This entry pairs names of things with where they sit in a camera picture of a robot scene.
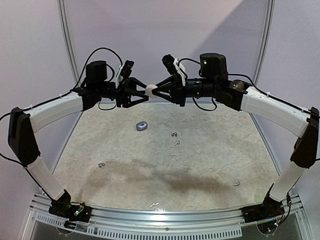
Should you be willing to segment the pink white earbud charging case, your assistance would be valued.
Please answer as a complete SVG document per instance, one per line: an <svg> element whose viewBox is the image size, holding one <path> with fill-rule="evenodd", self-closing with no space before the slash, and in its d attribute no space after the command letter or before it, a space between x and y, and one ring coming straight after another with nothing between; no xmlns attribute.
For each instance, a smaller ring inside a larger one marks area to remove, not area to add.
<svg viewBox="0 0 320 240"><path fill-rule="evenodd" d="M155 90L155 89L157 89L157 88L158 88L158 87L157 87L155 84L149 84L149 85L147 85L146 88L145 88L145 94L146 94L148 97L150 97L150 98L152 98L152 99L155 99L155 98L157 98L157 96L153 94L153 90Z"/></svg>

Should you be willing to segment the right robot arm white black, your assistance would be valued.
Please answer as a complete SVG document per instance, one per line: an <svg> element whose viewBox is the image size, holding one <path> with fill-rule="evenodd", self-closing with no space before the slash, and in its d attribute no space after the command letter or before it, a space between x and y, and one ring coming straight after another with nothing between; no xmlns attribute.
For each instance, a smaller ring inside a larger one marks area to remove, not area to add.
<svg viewBox="0 0 320 240"><path fill-rule="evenodd" d="M230 81L226 57L219 53L199 56L199 77L189 78L182 60L165 55L162 59L170 77L156 85L147 86L148 96L161 97L183 107L186 98L211 97L236 111L259 115L293 133L297 141L278 180L270 187L261 204L244 207L244 216L269 218L283 212L282 200L306 169L317 161L319 139L318 109L302 108L270 95L253 82Z"/></svg>

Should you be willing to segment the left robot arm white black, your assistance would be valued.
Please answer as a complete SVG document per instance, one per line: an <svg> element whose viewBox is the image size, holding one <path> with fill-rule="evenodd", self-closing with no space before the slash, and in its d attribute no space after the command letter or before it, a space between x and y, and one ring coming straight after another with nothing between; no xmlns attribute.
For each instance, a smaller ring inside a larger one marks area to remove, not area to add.
<svg viewBox="0 0 320 240"><path fill-rule="evenodd" d="M71 196L45 164L35 133L66 116L93 108L103 98L116 101L118 108L130 108L149 99L152 92L144 83L131 77L134 62L127 60L107 80L107 62L96 60L83 67L83 83L70 92L28 109L14 108L10 112L8 145L19 162L50 198L49 213L70 221L88 222L92 208L85 203L72 203Z"/></svg>

